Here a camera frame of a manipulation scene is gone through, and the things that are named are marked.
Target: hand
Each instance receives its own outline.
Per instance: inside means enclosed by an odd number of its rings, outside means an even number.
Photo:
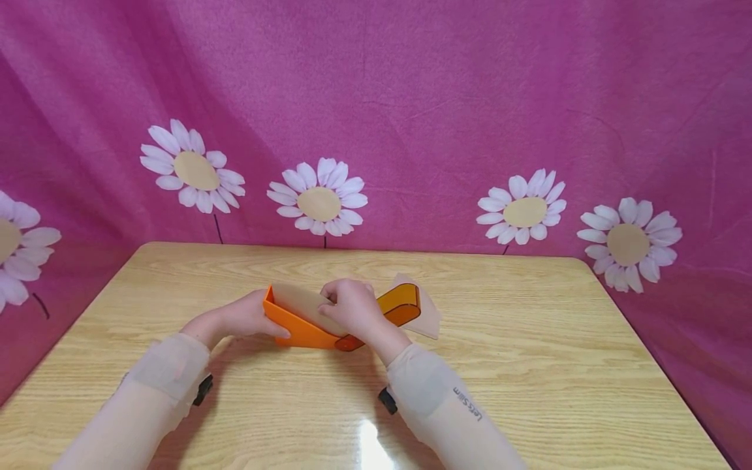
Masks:
[[[209,310],[189,321],[180,331],[214,349],[222,338],[250,336],[256,333],[288,338],[290,332],[264,314],[263,290],[254,290],[245,297],[223,307]]]
[[[384,317],[373,287],[357,280],[334,280],[321,289],[321,295],[334,305],[320,305],[319,313],[342,325],[351,335],[366,343],[388,366],[410,346],[410,338]]]

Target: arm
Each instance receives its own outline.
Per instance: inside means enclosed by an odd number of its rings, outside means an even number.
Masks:
[[[470,396],[462,379],[381,313],[373,289],[353,280],[324,286],[336,305],[320,312],[360,338],[387,367],[390,391],[415,436],[450,470],[525,469],[509,440]]]
[[[146,468],[157,446],[190,411],[209,353],[227,335],[286,336],[264,316],[263,292],[194,318],[153,345],[73,441],[57,469]]]

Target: pink curtain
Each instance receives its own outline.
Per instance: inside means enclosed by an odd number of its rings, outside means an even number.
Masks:
[[[147,241],[576,256],[752,467],[750,2],[27,0],[0,26],[0,400]]]

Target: sheer beige sleeve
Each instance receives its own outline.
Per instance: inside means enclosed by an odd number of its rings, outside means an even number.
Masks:
[[[389,364],[387,375],[402,418],[448,469],[525,468],[462,379],[439,356],[412,344]]]
[[[146,468],[188,415],[208,360],[206,346],[182,333],[153,345],[53,468]]]

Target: paper daisy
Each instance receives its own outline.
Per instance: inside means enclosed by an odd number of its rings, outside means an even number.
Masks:
[[[656,283],[660,268],[676,261],[676,252],[669,248],[681,240],[681,229],[668,211],[653,217],[653,203],[624,198],[619,211],[600,205],[594,214],[582,214],[583,222],[591,229],[580,230],[577,236],[597,243],[585,248],[596,262],[593,271],[604,274],[606,285],[619,292],[631,287],[642,293],[640,274]]]
[[[34,229],[40,219],[36,209],[0,191],[0,312],[29,298],[22,281],[39,279],[39,266],[54,251],[49,246],[60,239],[58,229]]]
[[[566,185],[560,181],[554,186],[555,179],[555,171],[546,175],[545,168],[541,168],[530,182],[519,175],[509,178],[509,191],[491,188],[489,197],[478,201],[478,206],[488,214],[476,219],[481,225],[491,225],[486,236],[500,244],[515,240],[521,245],[530,237],[546,238],[548,227],[559,223],[560,214],[566,208],[566,201],[559,199]]]
[[[282,217],[297,219],[298,229],[341,237],[363,223],[351,209],[368,204],[368,198],[360,193],[365,184],[360,177],[347,178],[346,163],[322,158],[317,171],[301,163],[296,170],[283,171],[282,178],[287,185],[272,182],[266,195],[282,204],[277,209]]]
[[[170,120],[170,128],[172,132],[151,126],[149,135],[160,147],[141,145],[141,164],[162,175],[156,185],[180,190],[178,201],[187,208],[195,205],[204,214],[211,214],[214,208],[228,214],[230,205],[239,208],[235,196],[245,195],[241,186],[245,179],[224,168],[227,156],[218,150],[207,152],[201,134],[195,129],[188,132],[177,119]]]

